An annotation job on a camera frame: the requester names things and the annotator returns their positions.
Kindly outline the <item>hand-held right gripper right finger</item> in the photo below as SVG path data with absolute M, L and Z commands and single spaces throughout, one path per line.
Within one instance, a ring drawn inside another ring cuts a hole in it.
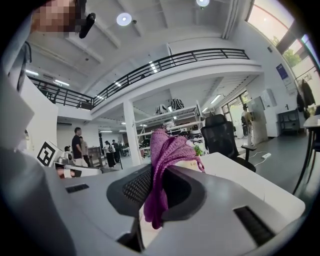
M 299 200 L 257 196 L 240 184 L 172 166 L 166 176 L 180 204 L 163 213 L 163 227 L 147 247 L 149 256 L 270 256 L 291 236 Z

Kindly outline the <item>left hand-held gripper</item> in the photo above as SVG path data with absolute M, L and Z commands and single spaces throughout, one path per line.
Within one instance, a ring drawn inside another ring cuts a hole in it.
M 69 151 L 63 151 L 50 141 L 45 141 L 36 157 L 38 162 L 44 166 L 53 168 L 61 179 L 79 178 L 81 175 L 100 175 L 116 172 L 114 168 L 89 168 L 83 167 L 82 171 L 74 169 L 72 154 Z

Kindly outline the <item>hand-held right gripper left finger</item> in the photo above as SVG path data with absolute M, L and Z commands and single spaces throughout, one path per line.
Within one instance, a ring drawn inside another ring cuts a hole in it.
M 151 189 L 151 166 L 61 180 L 63 220 L 77 256 L 144 256 L 140 209 Z

